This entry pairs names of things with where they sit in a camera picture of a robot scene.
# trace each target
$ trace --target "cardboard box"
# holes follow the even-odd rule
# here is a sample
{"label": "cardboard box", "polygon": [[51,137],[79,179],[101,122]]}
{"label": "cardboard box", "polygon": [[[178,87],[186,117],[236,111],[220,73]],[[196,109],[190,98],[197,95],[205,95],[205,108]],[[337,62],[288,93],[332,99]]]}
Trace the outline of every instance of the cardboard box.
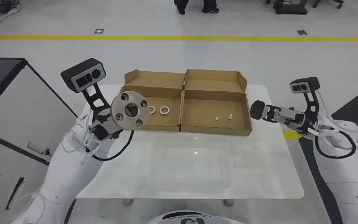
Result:
{"label": "cardboard box", "polygon": [[240,72],[188,69],[181,130],[248,136],[252,123],[246,86],[247,81]]}
{"label": "cardboard box", "polygon": [[[149,105],[156,108],[156,113],[149,116],[142,129],[180,131],[184,78],[184,73],[134,70],[125,74],[125,85],[121,92],[138,92],[148,100]],[[168,115],[160,114],[159,109],[162,106],[169,107]]]}

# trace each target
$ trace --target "yellow marking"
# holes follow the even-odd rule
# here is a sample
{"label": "yellow marking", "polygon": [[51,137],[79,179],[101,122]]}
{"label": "yellow marking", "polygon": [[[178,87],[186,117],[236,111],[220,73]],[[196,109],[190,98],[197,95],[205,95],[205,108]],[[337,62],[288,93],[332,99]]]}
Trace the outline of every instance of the yellow marking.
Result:
{"label": "yellow marking", "polygon": [[0,35],[0,40],[125,40],[125,41],[261,41],[261,42],[358,42],[340,36],[48,36]]}
{"label": "yellow marking", "polygon": [[299,140],[302,137],[295,130],[284,130],[284,136],[286,140]]}

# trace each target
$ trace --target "black cable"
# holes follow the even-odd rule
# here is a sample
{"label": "black cable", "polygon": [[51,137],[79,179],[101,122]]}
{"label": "black cable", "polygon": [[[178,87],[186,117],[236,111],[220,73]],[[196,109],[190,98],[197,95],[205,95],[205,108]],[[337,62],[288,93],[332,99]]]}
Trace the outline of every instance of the black cable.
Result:
{"label": "black cable", "polygon": [[4,3],[2,2],[2,4],[0,4],[0,12],[1,12],[2,14],[6,15],[7,12],[9,12],[10,10],[14,10],[14,9],[17,8],[19,5],[20,5],[20,8],[19,8],[16,12],[14,12],[14,13],[12,13],[12,14],[9,14],[9,15],[5,16],[4,18],[2,18],[2,19],[0,20],[0,22],[2,22],[5,18],[8,18],[9,16],[12,16],[12,15],[14,15],[14,14],[20,12],[22,6],[21,6],[21,2],[20,2],[19,0],[10,1],[10,3],[11,3],[11,4],[4,4]]}
{"label": "black cable", "polygon": [[322,156],[324,156],[326,158],[333,158],[333,159],[336,159],[336,160],[340,160],[342,158],[348,158],[348,157],[352,156],[356,152],[356,144],[354,143],[353,139],[348,134],[346,134],[345,132],[343,132],[341,130],[340,130],[340,133],[343,134],[348,139],[348,141],[352,144],[352,150],[350,151],[350,153],[348,153],[346,155],[343,155],[343,156],[330,156],[330,155],[327,155],[324,152],[322,152],[321,148],[319,148],[318,136],[315,136],[314,137],[314,143],[315,143],[315,147],[317,148],[317,151],[319,152],[319,154],[321,154]]}
{"label": "black cable", "polygon": [[117,158],[118,156],[120,156],[122,154],[122,152],[124,152],[124,150],[129,146],[130,142],[132,141],[132,138],[133,138],[133,134],[134,134],[134,131],[132,130],[130,132],[130,136],[129,136],[129,139],[127,141],[127,144],[122,148],[122,150],[115,154],[114,156],[112,157],[109,157],[109,158],[99,158],[98,156],[96,156],[95,154],[93,154],[93,158],[95,158],[96,160],[99,160],[99,161],[110,161],[110,160],[113,160],[114,158]]}

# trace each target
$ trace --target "robot camera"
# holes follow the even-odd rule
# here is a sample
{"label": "robot camera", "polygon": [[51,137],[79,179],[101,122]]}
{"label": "robot camera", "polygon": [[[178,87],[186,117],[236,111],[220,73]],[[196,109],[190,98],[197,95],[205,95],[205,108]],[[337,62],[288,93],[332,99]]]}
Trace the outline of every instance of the robot camera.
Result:
{"label": "robot camera", "polygon": [[300,78],[290,83],[292,93],[309,93],[319,89],[319,82],[317,77]]}
{"label": "robot camera", "polygon": [[82,92],[106,77],[105,69],[99,60],[90,58],[61,73],[66,85],[74,92]]}

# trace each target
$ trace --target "dark pants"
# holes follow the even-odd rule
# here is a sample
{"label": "dark pants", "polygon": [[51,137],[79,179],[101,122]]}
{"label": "dark pants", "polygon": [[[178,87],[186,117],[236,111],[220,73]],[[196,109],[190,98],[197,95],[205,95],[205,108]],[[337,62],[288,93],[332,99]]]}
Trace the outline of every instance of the dark pants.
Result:
{"label": "dark pants", "polygon": [[[174,4],[182,10],[186,8],[188,2],[189,0],[174,0]],[[204,0],[203,9],[214,9],[214,8],[216,8],[216,0]]]}

